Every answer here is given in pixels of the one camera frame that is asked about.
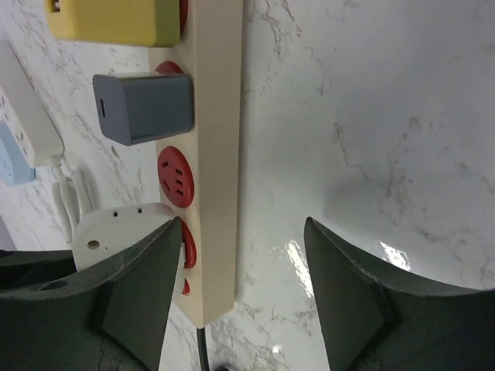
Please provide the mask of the yellow plug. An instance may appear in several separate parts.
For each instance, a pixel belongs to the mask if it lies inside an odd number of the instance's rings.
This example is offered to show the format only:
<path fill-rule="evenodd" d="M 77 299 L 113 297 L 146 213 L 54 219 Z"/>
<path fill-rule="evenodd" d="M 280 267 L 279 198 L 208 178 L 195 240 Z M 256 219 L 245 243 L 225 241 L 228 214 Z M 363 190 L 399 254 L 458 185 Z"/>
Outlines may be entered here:
<path fill-rule="evenodd" d="M 185 28 L 188 1 L 59 0 L 44 2 L 57 39 L 146 47 L 174 47 Z"/>

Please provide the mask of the white adapter plug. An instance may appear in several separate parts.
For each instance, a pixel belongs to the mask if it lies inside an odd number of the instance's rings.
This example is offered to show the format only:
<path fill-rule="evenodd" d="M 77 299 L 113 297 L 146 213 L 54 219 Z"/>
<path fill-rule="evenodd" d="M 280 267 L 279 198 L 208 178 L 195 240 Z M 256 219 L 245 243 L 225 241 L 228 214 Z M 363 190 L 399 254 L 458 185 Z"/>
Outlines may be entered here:
<path fill-rule="evenodd" d="M 161 203 L 87 214 L 71 245 L 78 288 L 109 290 L 119 281 L 171 303 L 185 278 L 182 223 Z"/>

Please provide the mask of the white power strip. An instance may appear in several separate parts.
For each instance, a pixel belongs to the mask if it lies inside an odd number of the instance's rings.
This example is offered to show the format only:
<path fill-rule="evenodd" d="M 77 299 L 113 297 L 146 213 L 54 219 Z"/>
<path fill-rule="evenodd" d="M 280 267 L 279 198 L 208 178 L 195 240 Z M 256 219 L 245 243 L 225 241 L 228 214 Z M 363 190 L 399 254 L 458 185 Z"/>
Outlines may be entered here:
<path fill-rule="evenodd" d="M 1 119 L 30 167 L 62 164 L 63 141 L 6 40 L 1 41 Z"/>

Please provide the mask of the black plug with cable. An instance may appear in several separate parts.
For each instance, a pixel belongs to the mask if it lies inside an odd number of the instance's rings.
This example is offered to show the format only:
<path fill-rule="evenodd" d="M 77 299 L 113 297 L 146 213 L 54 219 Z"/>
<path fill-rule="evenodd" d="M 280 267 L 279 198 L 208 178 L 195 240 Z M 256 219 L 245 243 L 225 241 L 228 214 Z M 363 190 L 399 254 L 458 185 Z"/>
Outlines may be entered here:
<path fill-rule="evenodd" d="M 210 363 L 207 350 L 207 339 L 205 328 L 196 330 L 197 348 L 200 360 L 200 369 L 202 371 L 210 371 Z M 220 365 L 213 368 L 213 371 L 232 371 L 233 368 L 228 365 Z"/>

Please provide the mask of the grey plug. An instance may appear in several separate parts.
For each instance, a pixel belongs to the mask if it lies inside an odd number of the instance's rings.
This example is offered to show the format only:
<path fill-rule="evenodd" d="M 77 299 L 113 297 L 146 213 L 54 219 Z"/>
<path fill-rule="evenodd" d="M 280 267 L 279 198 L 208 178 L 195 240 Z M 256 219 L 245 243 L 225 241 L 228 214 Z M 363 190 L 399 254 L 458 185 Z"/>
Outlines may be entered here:
<path fill-rule="evenodd" d="M 194 127 L 193 82 L 181 73 L 95 75 L 101 133 L 125 146 L 169 138 Z"/>

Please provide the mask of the beige red power strip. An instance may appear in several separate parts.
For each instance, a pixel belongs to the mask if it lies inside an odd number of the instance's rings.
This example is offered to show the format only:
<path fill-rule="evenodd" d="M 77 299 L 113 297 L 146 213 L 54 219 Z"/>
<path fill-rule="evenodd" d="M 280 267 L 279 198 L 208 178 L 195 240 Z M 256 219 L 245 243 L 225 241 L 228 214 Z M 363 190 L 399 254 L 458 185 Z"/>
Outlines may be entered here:
<path fill-rule="evenodd" d="M 173 209 L 196 247 L 185 269 L 186 285 L 176 304 L 203 328 L 234 306 L 241 122 L 243 3 L 190 1 L 179 44 L 150 49 L 151 70 L 179 67 L 191 78 L 194 127 L 159 140 L 156 151 L 173 146 L 193 178 L 189 206 Z"/>

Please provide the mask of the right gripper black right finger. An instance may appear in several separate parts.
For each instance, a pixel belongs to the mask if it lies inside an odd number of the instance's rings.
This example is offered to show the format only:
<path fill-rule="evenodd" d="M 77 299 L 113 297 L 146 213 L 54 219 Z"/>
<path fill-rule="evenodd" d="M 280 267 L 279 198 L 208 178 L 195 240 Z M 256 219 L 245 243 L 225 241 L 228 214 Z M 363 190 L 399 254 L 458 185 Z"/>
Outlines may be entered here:
<path fill-rule="evenodd" d="M 434 281 L 308 218 L 304 244 L 332 370 L 492 370 L 494 293 Z"/>

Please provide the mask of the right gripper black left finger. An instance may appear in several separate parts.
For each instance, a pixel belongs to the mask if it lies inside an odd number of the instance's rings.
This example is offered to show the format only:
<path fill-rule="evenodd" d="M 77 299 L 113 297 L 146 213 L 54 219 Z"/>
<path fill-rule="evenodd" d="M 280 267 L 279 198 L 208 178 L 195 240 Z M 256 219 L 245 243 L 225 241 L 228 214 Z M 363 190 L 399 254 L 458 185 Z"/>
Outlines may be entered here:
<path fill-rule="evenodd" d="M 3 370 L 157 370 L 179 266 L 173 219 L 78 271 L 68 250 L 2 251 Z"/>

